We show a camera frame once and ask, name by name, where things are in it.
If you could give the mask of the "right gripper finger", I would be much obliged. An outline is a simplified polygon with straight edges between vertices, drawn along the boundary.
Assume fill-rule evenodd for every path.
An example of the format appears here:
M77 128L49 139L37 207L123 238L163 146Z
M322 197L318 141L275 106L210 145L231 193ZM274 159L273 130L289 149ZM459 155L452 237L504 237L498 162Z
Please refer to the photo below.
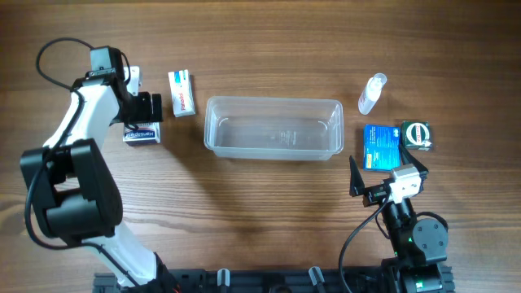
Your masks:
M402 164L412 164L419 172L419 176L422 179L426 179L428 175L428 168L423 165L419 160L410 154L410 152L402 145L399 145L399 152L401 156Z
M349 194L352 197L357 197L365 193L365 183L362 179L357 163L352 155L349 156L349 168L350 168L350 184Z

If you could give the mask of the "green round-logo box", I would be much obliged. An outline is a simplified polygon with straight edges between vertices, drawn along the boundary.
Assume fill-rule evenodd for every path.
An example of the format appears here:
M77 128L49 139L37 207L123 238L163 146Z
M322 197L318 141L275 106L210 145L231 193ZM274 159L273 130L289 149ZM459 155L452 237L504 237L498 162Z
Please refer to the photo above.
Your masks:
M427 121L408 121L401 124L401 144L410 150L429 151L432 144L431 128Z

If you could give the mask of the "white Hansaplast plaster box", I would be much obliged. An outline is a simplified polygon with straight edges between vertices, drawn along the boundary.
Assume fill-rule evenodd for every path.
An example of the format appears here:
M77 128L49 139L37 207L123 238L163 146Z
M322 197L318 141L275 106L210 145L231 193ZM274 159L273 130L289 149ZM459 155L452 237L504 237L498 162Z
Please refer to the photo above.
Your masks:
M137 124L135 129L125 126L123 142L129 146L159 144L161 142L160 123Z

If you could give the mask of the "blue box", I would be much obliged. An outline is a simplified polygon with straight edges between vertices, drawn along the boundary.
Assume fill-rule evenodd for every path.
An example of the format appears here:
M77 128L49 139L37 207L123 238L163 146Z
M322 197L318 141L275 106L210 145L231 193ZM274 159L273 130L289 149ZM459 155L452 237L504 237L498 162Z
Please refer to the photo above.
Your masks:
M399 152L401 131L398 127L366 125L364 127L363 168L386 172L401 165Z

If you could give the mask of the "clear spray bottle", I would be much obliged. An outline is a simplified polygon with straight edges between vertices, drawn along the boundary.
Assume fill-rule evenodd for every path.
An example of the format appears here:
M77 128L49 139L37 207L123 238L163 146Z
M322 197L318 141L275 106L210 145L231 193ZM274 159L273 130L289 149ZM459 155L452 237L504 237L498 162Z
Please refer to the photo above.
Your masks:
M367 115L378 102L383 87L387 83L387 76L381 72L376 73L368 81L358 100L358 110L362 115Z

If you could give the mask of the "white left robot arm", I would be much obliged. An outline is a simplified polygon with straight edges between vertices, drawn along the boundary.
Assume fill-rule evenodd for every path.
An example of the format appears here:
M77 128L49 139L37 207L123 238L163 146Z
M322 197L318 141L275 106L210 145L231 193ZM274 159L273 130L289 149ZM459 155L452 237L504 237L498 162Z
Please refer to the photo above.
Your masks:
M98 66L74 82L56 132L20 158L28 188L24 221L40 247L93 252L124 292L179 292L163 261L124 223L122 198L100 151L111 125L162 120L161 97L140 91L141 84L137 66Z

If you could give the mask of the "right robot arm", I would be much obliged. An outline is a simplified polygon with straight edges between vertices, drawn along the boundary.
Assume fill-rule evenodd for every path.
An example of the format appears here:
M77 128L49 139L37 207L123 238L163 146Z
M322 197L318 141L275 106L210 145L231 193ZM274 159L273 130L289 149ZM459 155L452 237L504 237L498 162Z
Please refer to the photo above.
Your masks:
M449 225L434 212L415 212L411 199L423 191L428 168L399 146L402 165L376 186L366 186L354 158L350 163L349 194L361 196L367 208L378 209L347 238L339 254L339 278L346 292L438 293L454 292L452 269L447 260ZM368 274L344 266L347 247L358 232L377 216L378 225L390 240L394 256L382 260Z

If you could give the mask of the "clear plastic container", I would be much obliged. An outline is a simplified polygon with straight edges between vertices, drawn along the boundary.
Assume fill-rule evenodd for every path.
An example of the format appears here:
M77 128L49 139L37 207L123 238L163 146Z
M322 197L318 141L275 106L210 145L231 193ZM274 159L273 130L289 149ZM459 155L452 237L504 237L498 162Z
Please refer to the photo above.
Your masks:
M344 112L333 99L214 96L204 145L218 157L328 160L344 149Z

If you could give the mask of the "white Panadol box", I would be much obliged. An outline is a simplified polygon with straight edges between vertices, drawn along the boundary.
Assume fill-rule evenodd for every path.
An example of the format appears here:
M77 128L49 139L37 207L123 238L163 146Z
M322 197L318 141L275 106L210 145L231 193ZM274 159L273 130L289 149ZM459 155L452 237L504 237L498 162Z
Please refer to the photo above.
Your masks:
M187 69L168 73L173 114L175 117L193 116L195 101L192 93L190 73Z

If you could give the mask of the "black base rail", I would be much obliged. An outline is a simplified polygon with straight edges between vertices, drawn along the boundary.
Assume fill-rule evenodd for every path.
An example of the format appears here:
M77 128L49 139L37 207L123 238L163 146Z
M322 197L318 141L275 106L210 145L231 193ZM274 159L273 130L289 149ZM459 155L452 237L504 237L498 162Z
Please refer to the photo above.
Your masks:
M325 269L313 280L308 269L271 271L231 271L221 285L216 271L204 269L171 269L182 292L342 292L339 273ZM456 291L452 269L420 269L393 277L377 266L351 267L344 270L352 292L449 292Z

